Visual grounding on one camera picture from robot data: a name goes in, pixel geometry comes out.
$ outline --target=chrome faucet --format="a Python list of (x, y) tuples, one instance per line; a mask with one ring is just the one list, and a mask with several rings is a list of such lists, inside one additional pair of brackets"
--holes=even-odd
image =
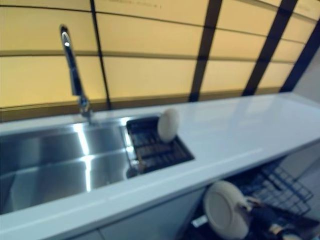
[(64, 49), (66, 61), (69, 66), (72, 95), (79, 96), (78, 104), (80, 106), (80, 113), (84, 118), (87, 119), (89, 124), (91, 124), (92, 109), (90, 107), (89, 99), (87, 98), (81, 84), (80, 75), (79, 75), (79, 71), (76, 63), (76, 57), (72, 48), (68, 28), (65, 25), (60, 26), (60, 35), (61, 35), (62, 47)]

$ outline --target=dish rack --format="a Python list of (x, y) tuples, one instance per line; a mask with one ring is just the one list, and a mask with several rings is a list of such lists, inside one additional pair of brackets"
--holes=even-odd
[(241, 173), (243, 177), (232, 176), (227, 181), (235, 184), (245, 196), (303, 216), (310, 211), (308, 200), (314, 195), (280, 166), (283, 158)]
[(143, 165), (141, 174), (194, 159), (178, 136), (169, 143), (160, 140), (157, 131), (158, 120), (158, 117), (148, 117), (130, 120), (126, 125), (136, 157)]

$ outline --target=cabinet door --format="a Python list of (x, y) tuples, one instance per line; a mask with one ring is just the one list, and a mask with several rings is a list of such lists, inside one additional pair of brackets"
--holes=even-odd
[(320, 142), (289, 154), (281, 163), (294, 178), (301, 177), (320, 158)]
[(90, 231), (85, 234), (69, 238), (69, 240), (104, 240), (98, 230)]
[(174, 240), (188, 224), (205, 189), (199, 189), (100, 228), (106, 240)]

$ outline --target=sink basin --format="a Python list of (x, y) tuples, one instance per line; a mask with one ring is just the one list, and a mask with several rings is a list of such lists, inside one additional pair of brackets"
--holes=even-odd
[[(179, 163), (174, 162), (175, 156), (179, 157), (174, 150), (141, 159), (142, 148), (136, 148), (132, 138), (136, 136), (131, 135), (136, 129), (129, 129), (128, 134), (127, 123), (136, 126), (138, 121), (143, 131), (150, 128), (154, 131), (158, 118), (156, 115), (122, 117), (94, 125), (76, 123), (0, 136), (0, 213), (90, 192)], [(182, 143), (178, 138), (175, 141), (172, 149), (179, 147), (180, 151)], [(161, 149), (161, 144), (165, 143), (158, 142), (156, 149)], [(151, 149), (148, 153), (154, 152), (153, 146), (142, 147)], [(147, 170), (146, 166), (154, 163), (154, 159), (169, 155), (173, 159), (171, 164)]]

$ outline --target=white countertop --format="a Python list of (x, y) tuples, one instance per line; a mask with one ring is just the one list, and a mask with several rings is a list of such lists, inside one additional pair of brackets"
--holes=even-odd
[[(0, 239), (70, 237), (320, 140), (320, 104), (293, 93), (103, 111), (95, 117), (152, 114), (167, 108), (178, 110), (178, 135), (195, 160), (1, 215)], [(77, 121), (78, 115), (22, 120), (2, 123), (0, 131)]]

